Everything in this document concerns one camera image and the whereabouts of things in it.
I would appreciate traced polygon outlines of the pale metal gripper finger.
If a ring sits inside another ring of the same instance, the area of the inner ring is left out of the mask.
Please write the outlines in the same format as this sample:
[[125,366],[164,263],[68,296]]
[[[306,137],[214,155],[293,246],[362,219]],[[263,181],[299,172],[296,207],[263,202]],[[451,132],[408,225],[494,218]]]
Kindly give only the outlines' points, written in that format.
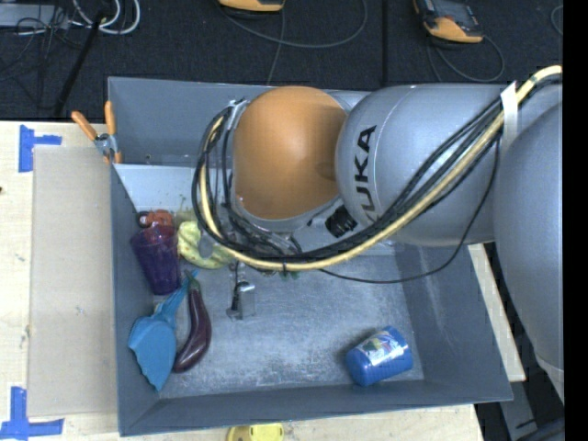
[[238,284],[238,316],[253,317],[256,314],[255,284],[242,281]]
[[232,293],[232,302],[230,307],[226,310],[227,316],[231,320],[241,320],[242,319],[242,312],[241,312],[241,291],[238,288],[235,288]]

